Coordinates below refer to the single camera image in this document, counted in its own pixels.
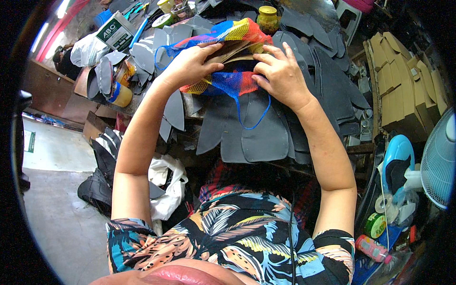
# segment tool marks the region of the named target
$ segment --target pink bottle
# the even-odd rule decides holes
[[[355,242],[355,246],[376,262],[387,264],[393,258],[388,254],[388,249],[386,247],[365,234],[359,236]]]

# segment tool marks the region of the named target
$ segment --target floral print top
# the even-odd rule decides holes
[[[270,193],[237,190],[214,195],[161,237],[143,220],[111,220],[111,273],[150,270],[176,259],[198,259],[244,274],[259,284],[291,284],[290,203]],[[310,235],[293,217],[298,284],[350,284],[354,240],[341,230]]]

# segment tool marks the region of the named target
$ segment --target yellow jar lid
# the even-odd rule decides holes
[[[277,14],[277,9],[271,6],[261,6],[258,12],[263,15],[273,16]]]

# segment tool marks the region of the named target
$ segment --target fan grille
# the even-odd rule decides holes
[[[446,136],[446,123],[453,114],[452,109],[448,110],[432,130],[421,162],[426,195],[441,208],[448,206],[455,175],[456,144]]]

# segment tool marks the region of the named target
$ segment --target lips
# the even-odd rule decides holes
[[[149,284],[176,284],[176,285],[225,285],[214,276],[187,266],[166,265],[161,266],[152,273],[141,278]]]

